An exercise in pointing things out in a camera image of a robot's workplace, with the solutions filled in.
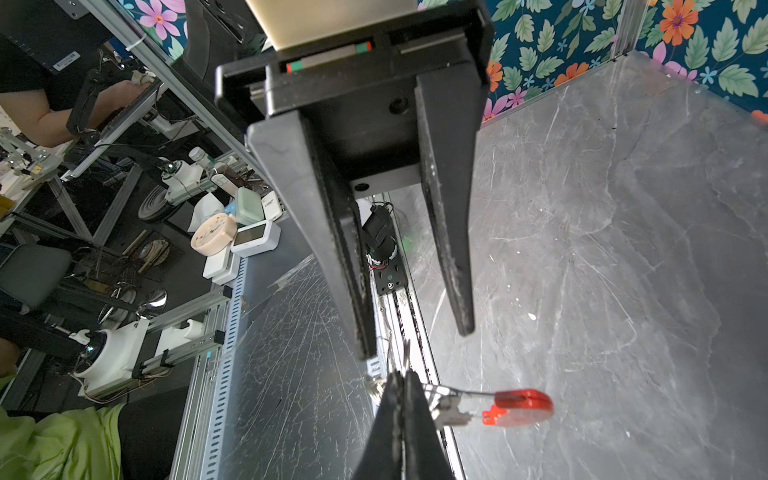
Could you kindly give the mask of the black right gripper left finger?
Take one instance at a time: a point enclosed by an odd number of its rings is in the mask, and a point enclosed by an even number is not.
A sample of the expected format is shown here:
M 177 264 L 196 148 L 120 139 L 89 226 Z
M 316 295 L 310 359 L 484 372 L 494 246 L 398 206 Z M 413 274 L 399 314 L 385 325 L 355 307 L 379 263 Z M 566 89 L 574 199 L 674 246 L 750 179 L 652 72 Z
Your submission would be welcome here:
M 400 372 L 391 373 L 354 479 L 401 479 L 403 472 L 403 393 Z

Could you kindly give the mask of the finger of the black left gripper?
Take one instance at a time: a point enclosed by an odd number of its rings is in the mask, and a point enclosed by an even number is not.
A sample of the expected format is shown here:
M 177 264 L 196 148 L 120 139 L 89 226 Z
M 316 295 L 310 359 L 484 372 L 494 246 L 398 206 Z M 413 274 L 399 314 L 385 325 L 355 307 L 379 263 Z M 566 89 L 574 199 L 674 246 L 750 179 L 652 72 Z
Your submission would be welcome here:
M 360 360 L 377 353 L 360 214 L 351 189 L 298 111 L 255 122 L 247 147 L 304 235 Z
M 420 175 L 437 258 L 458 333 L 475 331 L 468 222 L 482 107 L 475 66 L 461 63 L 417 76 Z

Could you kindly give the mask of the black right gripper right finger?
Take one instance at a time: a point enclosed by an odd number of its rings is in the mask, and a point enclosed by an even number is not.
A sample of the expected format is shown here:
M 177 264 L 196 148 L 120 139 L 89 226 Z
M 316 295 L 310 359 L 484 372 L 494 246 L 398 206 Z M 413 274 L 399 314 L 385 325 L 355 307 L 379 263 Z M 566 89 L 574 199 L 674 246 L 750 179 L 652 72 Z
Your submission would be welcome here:
M 425 392 L 413 370 L 404 374 L 403 451 L 406 479 L 453 479 Z

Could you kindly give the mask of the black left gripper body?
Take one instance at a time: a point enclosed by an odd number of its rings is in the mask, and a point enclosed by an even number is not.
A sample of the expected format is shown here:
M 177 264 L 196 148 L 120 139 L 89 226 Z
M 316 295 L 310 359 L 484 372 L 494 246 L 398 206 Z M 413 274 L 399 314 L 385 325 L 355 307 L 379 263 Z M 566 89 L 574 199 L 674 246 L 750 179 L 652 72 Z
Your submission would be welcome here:
M 469 180 L 494 26 L 455 1 L 218 67 L 215 101 L 253 124 L 297 112 L 354 196 Z

